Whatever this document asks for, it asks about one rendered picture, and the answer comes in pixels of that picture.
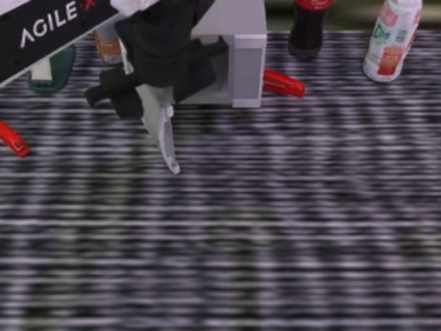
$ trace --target drink bottle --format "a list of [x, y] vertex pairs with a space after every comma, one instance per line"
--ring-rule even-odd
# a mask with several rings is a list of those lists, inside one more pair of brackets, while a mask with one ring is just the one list
[[121, 57], [121, 49], [119, 46], [119, 38], [114, 28], [115, 23], [121, 19], [123, 19], [123, 16], [118, 14], [113, 19], [110, 19], [106, 24], [97, 28], [93, 33], [96, 48], [98, 49], [101, 60], [111, 66], [115, 66], [123, 62]]
[[323, 23], [332, 0], [294, 0], [296, 19], [288, 51], [299, 61], [315, 59], [322, 48]]
[[387, 83], [400, 76], [421, 20], [422, 0], [386, 0], [363, 64], [365, 75]]

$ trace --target dark soda bottle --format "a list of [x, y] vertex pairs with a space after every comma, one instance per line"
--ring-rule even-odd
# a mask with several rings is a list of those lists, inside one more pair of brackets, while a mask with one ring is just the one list
[[333, 0], [294, 0], [296, 20], [288, 50], [299, 61], [315, 59], [322, 48], [323, 23]]

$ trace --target table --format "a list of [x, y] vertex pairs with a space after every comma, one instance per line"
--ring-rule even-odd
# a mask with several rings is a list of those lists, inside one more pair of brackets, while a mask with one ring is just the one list
[[178, 176], [139, 122], [87, 107], [91, 38], [59, 94], [0, 90], [34, 153], [0, 150], [2, 330], [439, 329], [441, 32], [386, 86], [361, 72], [369, 33], [307, 64], [286, 37], [267, 67], [306, 97], [179, 108]]

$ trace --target green object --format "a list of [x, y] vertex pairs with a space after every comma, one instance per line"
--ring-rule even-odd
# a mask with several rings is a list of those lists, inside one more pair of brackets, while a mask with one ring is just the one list
[[68, 83], [75, 60], [75, 47], [69, 46], [50, 58], [52, 80], [32, 80], [29, 73], [29, 89], [39, 94], [52, 94], [62, 90]]

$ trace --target green background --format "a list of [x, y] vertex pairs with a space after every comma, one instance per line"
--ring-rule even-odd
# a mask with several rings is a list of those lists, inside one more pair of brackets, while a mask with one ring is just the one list
[[[269, 30], [290, 30], [294, 0], [265, 0]], [[334, 0], [325, 27], [328, 30], [371, 30], [384, 0]], [[441, 29], [441, 0], [423, 0], [420, 29]]]

